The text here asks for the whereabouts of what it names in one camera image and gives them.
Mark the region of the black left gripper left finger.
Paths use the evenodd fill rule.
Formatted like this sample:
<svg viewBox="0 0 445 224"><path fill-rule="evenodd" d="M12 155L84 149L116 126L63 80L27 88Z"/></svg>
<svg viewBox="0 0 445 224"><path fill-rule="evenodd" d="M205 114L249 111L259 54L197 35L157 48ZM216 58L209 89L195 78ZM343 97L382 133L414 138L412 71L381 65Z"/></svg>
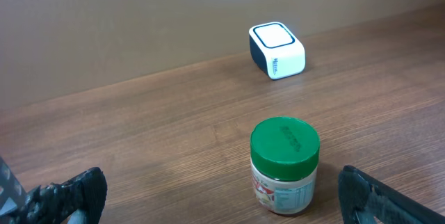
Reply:
<svg viewBox="0 0 445 224"><path fill-rule="evenodd" d="M105 207L107 183L98 167L90 168L62 184L37 186L24 204L1 211L6 223L98 224Z"/></svg>

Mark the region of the green lid peanut butter jar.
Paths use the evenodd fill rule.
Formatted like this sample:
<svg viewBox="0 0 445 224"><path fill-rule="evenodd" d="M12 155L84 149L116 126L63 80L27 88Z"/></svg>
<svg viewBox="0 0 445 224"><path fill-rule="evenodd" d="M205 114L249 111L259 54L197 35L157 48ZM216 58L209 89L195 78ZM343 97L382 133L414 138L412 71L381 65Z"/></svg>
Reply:
<svg viewBox="0 0 445 224"><path fill-rule="evenodd" d="M314 196L320 138L303 120L274 117L250 135L252 185L259 203L276 214L294 215Z"/></svg>

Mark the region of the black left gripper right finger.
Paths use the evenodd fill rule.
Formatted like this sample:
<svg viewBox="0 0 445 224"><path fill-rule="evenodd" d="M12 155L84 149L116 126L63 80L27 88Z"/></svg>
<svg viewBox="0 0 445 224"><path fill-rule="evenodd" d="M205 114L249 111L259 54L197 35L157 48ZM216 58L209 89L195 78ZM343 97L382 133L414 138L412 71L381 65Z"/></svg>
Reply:
<svg viewBox="0 0 445 224"><path fill-rule="evenodd" d="M354 166L338 176L344 224L443 224L444 216L383 184Z"/></svg>

